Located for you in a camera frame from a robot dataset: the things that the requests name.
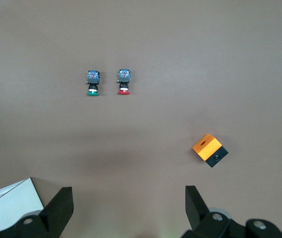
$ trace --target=orange push button box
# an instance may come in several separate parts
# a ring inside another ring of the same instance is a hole
[[[216,165],[228,154],[228,151],[221,143],[210,134],[206,134],[192,148],[210,167]]]

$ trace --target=screw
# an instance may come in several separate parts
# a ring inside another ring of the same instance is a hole
[[[213,214],[212,218],[215,219],[218,222],[223,220],[222,216],[220,214],[218,214],[218,213]]]
[[[261,230],[265,230],[266,229],[266,226],[263,222],[261,221],[254,221],[253,222],[253,225],[255,225],[255,227],[261,229]]]
[[[24,225],[27,225],[27,224],[30,224],[30,223],[32,223],[32,222],[33,222],[33,219],[32,219],[32,218],[27,218],[27,219],[24,220],[23,224],[24,224]]]

